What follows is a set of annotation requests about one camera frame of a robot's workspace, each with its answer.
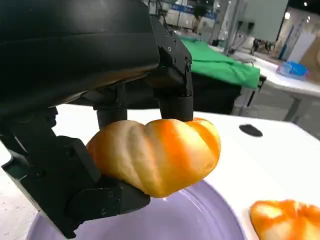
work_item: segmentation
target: robotic hand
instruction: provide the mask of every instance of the robotic hand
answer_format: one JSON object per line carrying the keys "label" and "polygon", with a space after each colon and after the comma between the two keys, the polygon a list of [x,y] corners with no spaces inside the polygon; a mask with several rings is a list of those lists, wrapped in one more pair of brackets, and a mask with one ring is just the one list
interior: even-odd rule
{"label": "robotic hand", "polygon": [[3,0],[2,166],[71,239],[84,221],[125,214],[150,197],[101,175],[85,145],[52,131],[55,106],[93,106],[99,127],[127,119],[125,83],[154,89],[162,118],[193,119],[192,58],[141,0]]}

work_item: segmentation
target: bread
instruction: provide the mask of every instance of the bread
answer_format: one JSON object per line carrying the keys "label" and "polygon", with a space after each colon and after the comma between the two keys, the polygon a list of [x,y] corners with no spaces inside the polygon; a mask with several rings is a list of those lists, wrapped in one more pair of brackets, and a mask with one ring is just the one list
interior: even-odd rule
{"label": "bread", "polygon": [[260,240],[320,240],[320,209],[314,205],[258,201],[250,217]]}
{"label": "bread", "polygon": [[123,120],[99,131],[87,144],[107,176],[154,198],[166,197],[206,177],[217,165],[220,138],[207,120],[160,119],[143,125]]}

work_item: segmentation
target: floor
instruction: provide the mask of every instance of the floor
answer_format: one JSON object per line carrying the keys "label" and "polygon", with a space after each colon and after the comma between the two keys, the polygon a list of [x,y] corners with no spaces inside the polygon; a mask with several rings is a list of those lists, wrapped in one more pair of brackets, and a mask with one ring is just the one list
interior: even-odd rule
{"label": "floor", "polygon": [[[237,115],[244,101],[244,95],[235,102],[234,114]],[[253,104],[244,109],[242,116],[282,121],[293,99],[285,92],[264,85]],[[314,101],[307,114],[298,125],[320,140],[320,101]]]}

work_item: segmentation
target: white table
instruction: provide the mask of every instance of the white table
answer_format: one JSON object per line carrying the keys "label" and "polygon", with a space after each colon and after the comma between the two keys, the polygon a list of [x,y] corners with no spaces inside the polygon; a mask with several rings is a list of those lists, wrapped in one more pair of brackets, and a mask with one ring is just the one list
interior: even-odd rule
{"label": "white table", "polygon": [[[98,130],[92,108],[58,107],[58,135],[80,138],[84,143]],[[257,200],[295,199],[320,206],[320,142],[289,122],[195,112],[210,120],[221,136],[221,157],[205,179],[233,208],[248,240],[258,237],[249,219],[249,207]],[[147,123],[160,118],[159,110],[131,110],[128,119]],[[239,130],[252,124],[263,137]],[[33,206],[0,170],[0,238],[24,240],[36,213]]]}
{"label": "white table", "polygon": [[288,110],[285,121],[298,123],[312,104],[312,100],[320,98],[320,85],[309,81],[296,80],[276,73],[278,65],[243,52],[236,52],[236,56],[253,59],[255,67],[267,77],[265,84],[282,90],[293,97],[293,103]]}

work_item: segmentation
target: background table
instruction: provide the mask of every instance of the background table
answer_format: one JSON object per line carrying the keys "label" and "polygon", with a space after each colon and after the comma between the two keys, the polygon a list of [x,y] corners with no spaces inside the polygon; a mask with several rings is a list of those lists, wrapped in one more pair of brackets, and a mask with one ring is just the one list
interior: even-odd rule
{"label": "background table", "polygon": [[[80,138],[87,143],[98,131],[91,107],[58,107],[57,135]],[[251,225],[249,207],[257,200],[295,199],[320,206],[320,142],[289,122],[195,112],[210,120],[221,136],[221,156],[205,179],[233,208],[248,240],[258,237]],[[130,110],[128,119],[147,122],[160,118],[158,109]],[[255,138],[239,130],[252,124],[262,131]],[[8,153],[0,150],[0,158]],[[24,240],[36,213],[11,180],[0,170],[0,238]]]}
{"label": "background table", "polygon": [[308,111],[312,101],[320,98],[320,84],[280,75],[276,73],[278,65],[247,53],[236,52],[235,55],[246,60],[252,59],[254,66],[260,69],[260,74],[266,76],[265,84],[293,97],[293,103],[284,118],[285,121],[298,123]]}

